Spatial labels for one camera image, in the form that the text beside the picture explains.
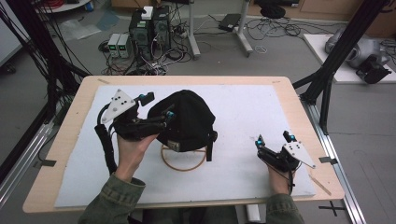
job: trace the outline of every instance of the wooden board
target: wooden board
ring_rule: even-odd
[[[314,196],[297,197],[296,201],[340,200],[344,191],[334,169],[329,163],[320,163],[320,157],[326,157],[309,118],[300,103],[298,95],[286,77],[213,77],[213,76],[165,76],[165,77],[85,77],[76,97],[71,104],[64,122],[49,150],[47,160],[57,161],[53,167],[41,167],[29,195],[23,205],[26,213],[45,213],[62,211],[81,211],[84,207],[55,207],[64,178],[64,168],[69,160],[80,133],[82,124],[88,115],[95,93],[105,85],[271,85],[288,120],[291,131],[304,142],[317,168],[308,173],[314,183]],[[241,201],[212,201],[210,203],[177,203],[174,206],[208,206],[224,204],[265,203],[265,198]],[[156,204],[157,207],[169,204]]]

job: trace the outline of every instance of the person's right hand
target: person's right hand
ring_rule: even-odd
[[[270,175],[270,186],[273,194],[289,194],[289,173],[283,173],[275,170],[274,167],[268,164],[267,168]]]

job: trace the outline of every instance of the concrete floor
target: concrete floor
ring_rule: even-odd
[[[106,15],[104,9],[86,13],[73,10],[57,15],[59,21],[84,19],[83,25],[96,24]],[[210,18],[196,20],[195,27]],[[99,34],[81,40],[67,41],[81,62],[95,75],[106,68],[105,58],[97,50],[98,45],[112,33],[127,31],[128,20],[119,20],[115,26]],[[208,22],[204,27],[216,26]],[[326,27],[335,32],[335,25]],[[291,82],[306,77],[320,67],[314,53],[306,43],[297,37],[282,36],[247,40],[254,48],[264,46],[265,54],[253,52],[246,57],[234,35],[197,35],[202,56],[197,61],[175,63],[169,66],[168,76],[284,76]],[[0,75],[0,130],[2,143],[0,162],[16,145],[24,131],[46,103],[46,82],[39,75],[29,56],[21,50],[11,62],[16,66],[16,74]],[[329,111],[329,133],[340,158],[346,176],[358,200],[367,223],[395,223],[396,193],[396,152],[394,142],[396,131],[395,84],[342,85],[332,86]],[[43,149],[43,155],[50,146]],[[80,212],[61,214],[25,214],[21,207],[33,185],[38,169],[28,169],[20,184],[0,210],[0,219],[8,223],[76,223]],[[297,203],[306,223],[349,223],[343,210],[336,214],[320,206],[330,206],[330,202]],[[336,207],[344,207],[342,202],[333,202]],[[240,223],[245,223],[244,208],[237,206]]]

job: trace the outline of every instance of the orange ring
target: orange ring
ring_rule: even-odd
[[[198,168],[199,166],[201,166],[202,163],[204,163],[205,158],[206,158],[206,149],[205,149],[205,150],[199,150],[199,149],[194,150],[194,151],[196,151],[196,152],[204,152],[204,153],[205,153],[205,155],[204,155],[204,157],[202,158],[202,160],[198,163],[198,165],[196,165],[196,166],[194,166],[194,167],[192,167],[192,168],[189,168],[189,169],[179,169],[179,168],[176,168],[176,167],[172,166],[171,164],[169,164],[169,163],[165,160],[165,157],[164,157],[164,155],[163,155],[163,151],[166,150],[166,149],[167,149],[167,150],[172,150],[172,149],[170,149],[169,147],[166,147],[165,145],[163,145],[163,146],[161,147],[161,158],[163,158],[163,162],[164,162],[169,168],[171,168],[171,169],[173,169],[173,170],[176,170],[176,171],[180,171],[180,172],[188,172],[188,171],[191,171],[191,170],[195,170],[196,168]]]

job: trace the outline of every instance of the black knit hat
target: black knit hat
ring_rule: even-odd
[[[161,100],[148,112],[148,119],[158,117],[174,106],[176,118],[162,131],[157,139],[177,152],[206,149],[206,160],[212,161],[213,142],[217,132],[213,131],[216,117],[199,95],[193,91],[177,91]]]

